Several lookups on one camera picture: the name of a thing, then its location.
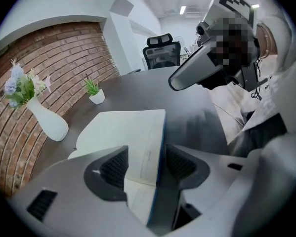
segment potted plant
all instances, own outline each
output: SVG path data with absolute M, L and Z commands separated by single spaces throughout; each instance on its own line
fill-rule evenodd
M 68 133 L 68 124 L 61 116 L 45 108 L 37 98 L 46 88 L 51 92 L 50 76 L 42 81 L 35 75 L 34 69 L 27 75 L 15 61 L 12 61 L 12 64 L 11 77 L 4 87 L 9 105 L 14 109 L 26 105 L 37 118 L 45 134 L 52 140 L 61 141 Z
M 105 95 L 103 90 L 98 88 L 98 84 L 94 84 L 88 75 L 86 75 L 86 79 L 83 80 L 85 82 L 85 88 L 90 94 L 90 100 L 97 105 L 103 103 L 105 100 Z

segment black office chair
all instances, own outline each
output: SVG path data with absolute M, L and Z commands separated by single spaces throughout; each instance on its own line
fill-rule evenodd
M 171 34 L 148 38 L 147 45 L 142 52 L 148 69 L 180 66 L 181 44 Z

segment white wall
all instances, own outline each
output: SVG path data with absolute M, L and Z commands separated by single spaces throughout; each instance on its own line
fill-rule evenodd
M 109 16 L 105 22 L 101 23 L 103 35 L 106 36 L 105 40 L 109 51 L 114 59 L 114 62 L 121 75 L 129 73 L 130 65 L 120 40 L 119 32 L 116 29 L 114 16 Z
M 122 45 L 123 52 L 128 60 L 128 65 L 121 71 L 121 75 L 129 73 L 132 70 L 143 69 L 143 64 L 140 60 L 139 50 L 136 45 L 134 35 L 132 33 L 129 20 L 125 16 L 121 16 L 111 12 L 116 31 L 118 33 L 119 41 Z
M 146 60 L 144 59 L 142 50 L 145 47 L 147 47 L 147 38 L 148 37 L 145 36 L 145 35 L 136 34 L 136 33 L 134 33 L 133 35 L 134 35 L 134 38 L 135 38 L 136 43 L 137 43 L 137 47 L 138 47 L 138 50 L 139 50 L 139 53 L 140 53 L 140 59 L 141 59 L 141 61 L 143 63 L 143 68 L 147 69 L 148 68 L 148 65 L 147 65 Z
M 191 52 L 190 46 L 194 44 L 197 39 L 196 26 L 202 18 L 185 18 L 184 16 L 166 17 L 160 20 L 162 34 L 170 33 L 173 38 L 181 36 L 185 40 L 185 47 Z M 181 54 L 186 54 L 183 47 Z
M 153 35 L 158 36 L 161 33 L 160 21 L 149 5 L 144 0 L 128 0 L 134 7 L 130 12 L 129 20 L 147 28 Z
M 0 49 L 46 26 L 104 17 L 96 0 L 18 0 L 0 26 Z

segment chair headrest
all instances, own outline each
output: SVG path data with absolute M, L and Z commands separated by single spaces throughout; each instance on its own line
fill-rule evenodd
M 173 37 L 171 34 L 164 34 L 161 36 L 150 37 L 147 39 L 148 46 L 160 46 L 167 43 L 171 43 L 173 41 Z

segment flower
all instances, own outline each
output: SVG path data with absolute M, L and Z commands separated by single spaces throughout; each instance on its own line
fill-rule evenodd
M 21 68 L 19 64 L 14 65 L 14 67 L 11 69 L 11 77 L 15 78 L 15 80 L 18 80 L 24 75 L 24 70 Z
M 33 85 L 34 85 L 36 94 L 39 94 L 41 91 L 44 90 L 44 88 L 45 88 L 44 82 L 39 80 L 39 77 L 37 75 L 35 75 L 34 69 L 30 70 L 28 76 L 33 81 Z
M 51 83 L 50 83 L 50 76 L 47 76 L 46 80 L 44 81 L 45 83 L 45 86 L 47 87 L 47 89 L 49 90 L 49 92 L 51 93 L 51 90 L 50 90 L 50 86 L 51 86 Z
M 10 99 L 10 100 L 9 100 L 9 105 L 10 105 L 11 107 L 16 107 L 16 106 L 18 106 L 18 103 L 17 103 L 17 101 L 15 101 L 15 100 L 13 100 L 13 99 Z
M 4 88 L 5 88 L 6 94 L 8 94 L 8 95 L 13 94 L 17 88 L 17 81 L 15 80 L 15 78 L 13 78 L 13 77 L 9 78 L 6 81 Z

